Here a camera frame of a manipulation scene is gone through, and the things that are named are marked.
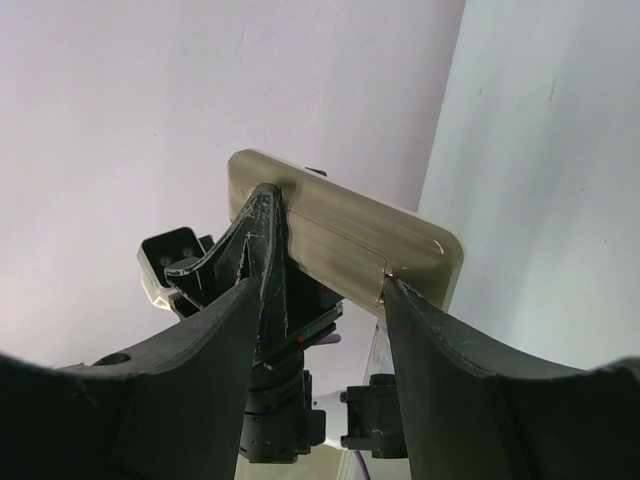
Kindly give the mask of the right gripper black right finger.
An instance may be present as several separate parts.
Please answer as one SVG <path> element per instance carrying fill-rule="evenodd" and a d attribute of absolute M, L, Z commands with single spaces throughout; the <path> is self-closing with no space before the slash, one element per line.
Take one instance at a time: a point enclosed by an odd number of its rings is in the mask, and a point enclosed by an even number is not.
<path fill-rule="evenodd" d="M 384 289 L 415 479 L 635 479 L 639 361 L 579 370 L 521 352 L 403 281 Z"/>

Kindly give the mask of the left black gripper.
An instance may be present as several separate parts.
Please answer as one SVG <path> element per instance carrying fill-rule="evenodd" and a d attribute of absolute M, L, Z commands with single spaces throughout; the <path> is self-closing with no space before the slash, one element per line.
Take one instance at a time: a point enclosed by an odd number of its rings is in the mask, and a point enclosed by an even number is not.
<path fill-rule="evenodd" d="M 321 169 L 305 167 L 328 176 Z M 164 270 L 168 284 L 202 309 L 245 278 L 259 284 L 254 358 L 275 368 L 335 329 L 343 297 L 302 272 L 286 272 L 285 227 L 279 187 L 255 187 L 230 227 L 203 257 Z"/>

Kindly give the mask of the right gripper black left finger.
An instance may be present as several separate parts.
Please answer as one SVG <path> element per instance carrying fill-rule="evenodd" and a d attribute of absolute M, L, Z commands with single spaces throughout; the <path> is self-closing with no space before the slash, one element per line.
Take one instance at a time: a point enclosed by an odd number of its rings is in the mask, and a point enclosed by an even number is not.
<path fill-rule="evenodd" d="M 231 479 L 259 317 L 245 279 L 92 366 L 1 360 L 5 479 Z"/>

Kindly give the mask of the white remote control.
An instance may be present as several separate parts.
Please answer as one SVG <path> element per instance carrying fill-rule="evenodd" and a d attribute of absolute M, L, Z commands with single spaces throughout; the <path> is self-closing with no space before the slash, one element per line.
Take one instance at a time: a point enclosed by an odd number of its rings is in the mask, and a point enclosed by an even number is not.
<path fill-rule="evenodd" d="M 446 229 L 261 151 L 234 153 L 227 172 L 230 216 L 258 185 L 279 187 L 290 259 L 355 305 L 383 315 L 385 283 L 398 278 L 449 307 L 464 254 Z"/>

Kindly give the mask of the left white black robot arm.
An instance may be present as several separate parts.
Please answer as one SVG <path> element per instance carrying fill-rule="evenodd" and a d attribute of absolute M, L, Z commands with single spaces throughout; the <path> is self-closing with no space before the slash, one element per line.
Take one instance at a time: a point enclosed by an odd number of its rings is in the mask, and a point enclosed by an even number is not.
<path fill-rule="evenodd" d="M 169 307 L 187 318 L 245 278 L 259 283 L 257 334 L 239 445 L 251 463 L 294 463 L 326 439 L 304 352 L 333 333 L 342 296 L 296 268 L 280 187 L 259 184 L 208 249 L 162 261 Z"/>

